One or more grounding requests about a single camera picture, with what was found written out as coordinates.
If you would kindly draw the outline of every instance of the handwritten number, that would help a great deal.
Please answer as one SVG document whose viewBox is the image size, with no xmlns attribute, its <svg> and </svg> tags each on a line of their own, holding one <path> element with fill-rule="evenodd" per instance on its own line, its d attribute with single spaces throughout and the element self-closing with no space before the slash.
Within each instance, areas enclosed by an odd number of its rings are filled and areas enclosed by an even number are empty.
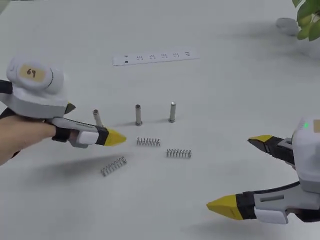
<svg viewBox="0 0 320 240">
<path fill-rule="evenodd" d="M 31 68 L 29 68 L 28 71 L 26 71 L 26 74 L 28 74 L 28 75 L 32 74 L 33 78 L 36 77 L 36 71 Z"/>
</svg>

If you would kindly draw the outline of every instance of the silver metal part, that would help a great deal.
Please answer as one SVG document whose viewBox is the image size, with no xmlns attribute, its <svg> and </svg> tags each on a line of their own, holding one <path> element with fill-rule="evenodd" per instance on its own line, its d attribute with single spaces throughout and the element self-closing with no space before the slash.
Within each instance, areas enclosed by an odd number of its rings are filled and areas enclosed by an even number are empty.
<svg viewBox="0 0 320 240">
<path fill-rule="evenodd" d="M 139 104 L 135 105 L 135 125 L 141 126 L 141 106 Z"/>
<path fill-rule="evenodd" d="M 137 137 L 137 145 L 160 146 L 160 138 Z"/>
<path fill-rule="evenodd" d="M 283 139 L 281 142 L 279 142 L 278 146 L 292 150 L 293 149 L 292 148 L 292 139 L 290 137 L 287 137 L 287 138 Z"/>
<path fill-rule="evenodd" d="M 115 170 L 121 168 L 122 166 L 127 164 L 127 160 L 124 156 L 118 158 L 114 162 L 110 163 L 109 165 L 101 168 L 101 174 L 106 177 L 107 175 L 113 173 Z"/>
<path fill-rule="evenodd" d="M 95 109 L 92 111 L 94 120 L 95 120 L 95 124 L 99 127 L 103 127 L 104 125 L 102 124 L 101 118 L 100 118 L 100 114 L 98 109 Z"/>
<path fill-rule="evenodd" d="M 192 152 L 191 150 L 186 149 L 173 149 L 168 148 L 166 150 L 167 157 L 174 157 L 174 158 L 191 158 Z"/>
<path fill-rule="evenodd" d="M 176 121 L 176 102 L 171 102 L 170 107 L 170 117 L 168 119 L 169 123 L 174 123 Z"/>
</svg>

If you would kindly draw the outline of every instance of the green plant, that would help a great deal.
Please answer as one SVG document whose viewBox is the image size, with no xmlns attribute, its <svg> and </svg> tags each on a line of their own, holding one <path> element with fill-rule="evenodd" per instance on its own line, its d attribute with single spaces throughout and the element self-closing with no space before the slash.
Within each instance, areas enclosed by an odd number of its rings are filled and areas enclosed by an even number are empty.
<svg viewBox="0 0 320 240">
<path fill-rule="evenodd" d="M 298 8 L 296 21 L 301 28 L 297 38 L 314 41 L 320 38 L 320 0 L 292 0 Z"/>
</svg>

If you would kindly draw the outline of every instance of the gray object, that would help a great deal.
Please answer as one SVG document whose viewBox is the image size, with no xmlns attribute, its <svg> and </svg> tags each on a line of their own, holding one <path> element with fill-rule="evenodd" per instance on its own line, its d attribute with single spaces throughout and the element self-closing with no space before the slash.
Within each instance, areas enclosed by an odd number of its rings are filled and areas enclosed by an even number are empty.
<svg viewBox="0 0 320 240">
<path fill-rule="evenodd" d="M 137 137 L 137 145 L 160 146 L 160 138 Z"/>
<path fill-rule="evenodd" d="M 176 102 L 173 101 L 171 102 L 171 107 L 170 107 L 170 116 L 169 116 L 169 123 L 174 123 L 176 121 Z"/>
<path fill-rule="evenodd" d="M 14 94 L 0 93 L 0 101 L 9 109 L 20 116 L 34 119 L 52 119 L 54 117 L 63 117 L 65 115 L 67 104 L 63 106 L 48 106 L 24 101 Z"/>
<path fill-rule="evenodd" d="M 297 36 L 299 33 L 299 28 L 296 20 L 288 17 L 278 18 L 275 22 L 276 27 L 281 33 L 287 36 Z"/>
<path fill-rule="evenodd" d="M 188 158 L 190 159 L 192 155 L 191 150 L 187 149 L 173 149 L 168 148 L 166 150 L 166 156 L 167 157 L 173 157 L 173 158 Z"/>
<path fill-rule="evenodd" d="M 92 111 L 94 120 L 95 120 L 95 124 L 99 127 L 103 127 L 104 125 L 102 124 L 101 118 L 100 118 L 100 114 L 98 109 L 95 109 Z"/>
<path fill-rule="evenodd" d="M 288 223 L 288 211 L 292 209 L 308 209 L 318 210 L 320 207 L 320 194 L 314 192 L 307 192 L 301 188 L 301 185 L 262 194 L 254 194 L 255 212 L 259 210 L 267 210 L 272 212 L 282 213 L 285 222 Z M 266 223 L 274 222 L 274 219 L 264 219 Z"/>
<path fill-rule="evenodd" d="M 135 105 L 135 125 L 141 126 L 141 106 L 139 104 Z"/>
<path fill-rule="evenodd" d="M 121 168 L 122 166 L 127 164 L 127 160 L 124 156 L 118 158 L 113 163 L 101 168 L 101 174 L 106 177 L 107 175 L 113 173 L 115 170 Z"/>
<path fill-rule="evenodd" d="M 76 131 L 79 131 L 78 137 L 76 139 L 69 139 L 68 141 L 70 144 L 75 148 L 82 148 L 86 149 L 88 147 L 88 144 L 81 144 L 79 143 L 79 138 L 81 136 L 82 132 L 91 132 L 91 133 L 97 133 L 98 129 L 94 125 L 86 124 L 83 122 L 73 121 L 67 118 L 63 117 L 55 117 L 52 119 L 46 120 L 49 123 L 52 123 L 53 125 L 57 126 L 58 128 L 62 129 L 73 129 Z"/>
</svg>

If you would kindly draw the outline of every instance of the plant leaf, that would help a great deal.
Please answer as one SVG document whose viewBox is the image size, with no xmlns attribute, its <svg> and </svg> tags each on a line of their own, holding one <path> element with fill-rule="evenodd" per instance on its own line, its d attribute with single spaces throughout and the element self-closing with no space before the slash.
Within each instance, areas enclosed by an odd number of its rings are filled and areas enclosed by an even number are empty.
<svg viewBox="0 0 320 240">
<path fill-rule="evenodd" d="M 302 0 L 292 0 L 294 7 L 298 7 L 298 5 L 302 2 Z"/>
<path fill-rule="evenodd" d="M 303 40 L 303 39 L 306 39 L 307 37 L 309 37 L 309 31 L 310 31 L 310 28 L 313 24 L 314 24 L 313 22 L 310 22 L 307 26 L 305 26 L 304 28 L 302 28 L 300 30 L 300 32 L 296 36 L 298 38 L 298 40 Z"/>
<path fill-rule="evenodd" d="M 320 19 L 316 21 L 309 30 L 309 41 L 314 41 L 320 38 Z"/>
<path fill-rule="evenodd" d="M 296 20 L 299 21 L 313 13 L 315 13 L 317 9 L 312 8 L 306 1 L 300 6 L 298 13 L 296 15 Z"/>
<path fill-rule="evenodd" d="M 320 0 L 305 0 L 311 9 L 318 11 L 320 9 Z"/>
<path fill-rule="evenodd" d="M 312 16 L 309 15 L 309 16 L 306 16 L 304 18 L 301 18 L 301 19 L 298 19 L 298 25 L 300 28 L 303 28 L 305 26 L 307 26 L 312 20 Z"/>
</svg>

